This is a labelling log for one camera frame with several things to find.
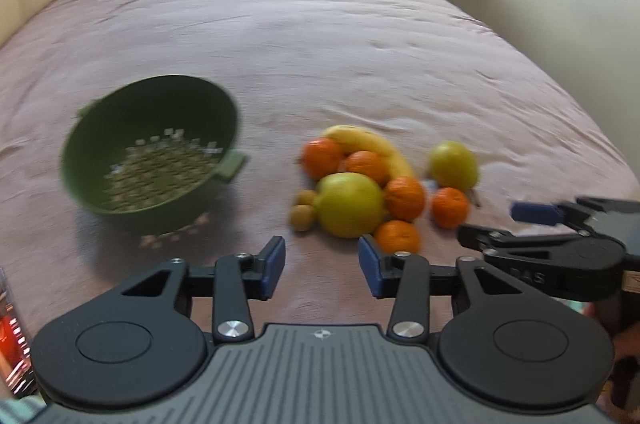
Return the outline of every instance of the green apple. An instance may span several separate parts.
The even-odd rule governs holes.
[[[478,183],[476,157],[464,144],[447,140],[438,144],[429,157],[429,172],[441,188],[469,191]]]
[[[373,232],[385,213],[380,186],[359,173],[324,177],[318,183],[314,207],[322,228],[340,238],[357,238]]]

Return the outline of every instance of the bed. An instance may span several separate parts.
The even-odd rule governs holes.
[[[632,171],[576,102],[445,0],[55,0],[7,40],[0,68],[0,264],[32,333],[151,264],[213,264],[257,252],[274,234],[287,240],[287,264],[274,299],[252,303],[258,328],[384,324],[391,302],[369,295],[354,241],[287,228],[306,185],[296,157],[333,124],[384,134],[420,176],[434,144],[467,144],[482,169],[476,224],[536,230],[509,219],[512,200],[640,198]],[[72,203],[58,157],[78,109],[173,73],[231,91],[238,146],[252,159],[199,234],[140,247]],[[466,253],[428,217],[417,226],[431,263]],[[448,300],[436,299],[432,329],[449,317]],[[207,328],[210,303],[199,300],[193,319]]]

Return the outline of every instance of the yellow banana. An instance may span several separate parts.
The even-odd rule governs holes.
[[[398,149],[387,139],[359,126],[338,125],[324,131],[322,137],[336,141],[345,153],[372,151],[386,162],[389,176],[413,177],[414,172]]]

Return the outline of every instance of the yellow-green fruit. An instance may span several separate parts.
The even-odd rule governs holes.
[[[459,142],[438,144],[429,157],[429,172],[441,188],[469,191],[478,183],[478,162],[473,153]]]
[[[359,173],[335,173],[318,184],[314,202],[322,228],[340,238],[373,232],[385,212],[382,190]]]
[[[316,192],[313,189],[303,189],[296,195],[295,206],[312,206],[316,200]]]
[[[289,211],[289,225],[296,232],[304,232],[311,229],[316,222],[316,210],[313,206],[301,204],[293,206]]]

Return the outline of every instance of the tangerine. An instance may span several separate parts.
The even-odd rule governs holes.
[[[426,195],[420,182],[413,177],[398,177],[385,188],[386,210],[393,218],[411,222],[424,211]]]
[[[338,171],[342,150],[337,142],[321,137],[305,144],[300,161],[307,175],[320,180]]]
[[[387,254],[407,251],[420,252],[420,233],[412,224],[402,220],[392,220],[382,224],[373,236],[380,248]]]
[[[431,217],[443,229],[455,229],[469,214],[469,200],[466,195],[454,188],[442,188],[431,202]]]
[[[344,170],[349,173],[366,175],[380,187],[384,187],[389,180],[389,171],[385,161],[372,151],[357,151],[344,161]]]

